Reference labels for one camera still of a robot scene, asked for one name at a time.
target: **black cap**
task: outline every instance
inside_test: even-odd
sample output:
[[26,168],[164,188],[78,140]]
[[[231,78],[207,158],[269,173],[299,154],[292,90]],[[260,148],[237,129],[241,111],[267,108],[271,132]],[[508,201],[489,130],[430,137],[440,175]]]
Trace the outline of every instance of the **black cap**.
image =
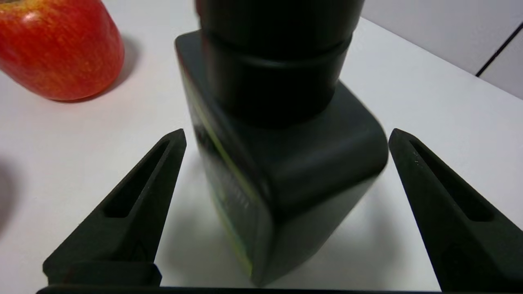
[[207,76],[234,116],[281,127],[334,93],[363,0],[196,0]]

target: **bottle label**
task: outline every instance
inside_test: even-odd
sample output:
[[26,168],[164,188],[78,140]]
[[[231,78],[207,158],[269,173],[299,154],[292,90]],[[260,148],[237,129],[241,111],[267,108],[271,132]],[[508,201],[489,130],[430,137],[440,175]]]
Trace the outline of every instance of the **bottle label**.
[[184,71],[181,72],[198,148],[214,192],[212,200],[240,262],[251,276],[259,201],[257,191],[223,147],[202,107],[199,93]]

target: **table surface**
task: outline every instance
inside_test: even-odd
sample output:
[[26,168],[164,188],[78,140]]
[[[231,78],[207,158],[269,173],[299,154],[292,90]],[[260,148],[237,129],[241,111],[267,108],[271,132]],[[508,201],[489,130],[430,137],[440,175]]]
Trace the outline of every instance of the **table surface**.
[[[187,151],[156,256],[164,286],[251,287],[209,197],[173,41],[191,1],[110,0],[126,42],[116,87],[65,104],[0,74],[0,289],[32,293],[41,266],[164,134]],[[340,79],[382,123],[418,136],[523,228],[523,100],[361,19]],[[439,290],[392,160],[321,250],[269,285]]]

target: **red apple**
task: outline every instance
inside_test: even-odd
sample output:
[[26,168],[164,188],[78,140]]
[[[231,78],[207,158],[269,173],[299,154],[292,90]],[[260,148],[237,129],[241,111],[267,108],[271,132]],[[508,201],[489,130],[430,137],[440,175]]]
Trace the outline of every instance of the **red apple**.
[[100,0],[0,0],[0,70],[36,94],[98,94],[123,59],[120,33]]

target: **wall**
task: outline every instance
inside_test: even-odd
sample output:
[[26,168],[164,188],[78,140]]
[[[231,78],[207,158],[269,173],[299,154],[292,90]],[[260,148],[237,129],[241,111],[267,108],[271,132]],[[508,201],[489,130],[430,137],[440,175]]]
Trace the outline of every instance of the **wall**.
[[[523,1],[366,0],[362,16],[475,75],[523,22]],[[522,35],[480,76],[521,99]]]

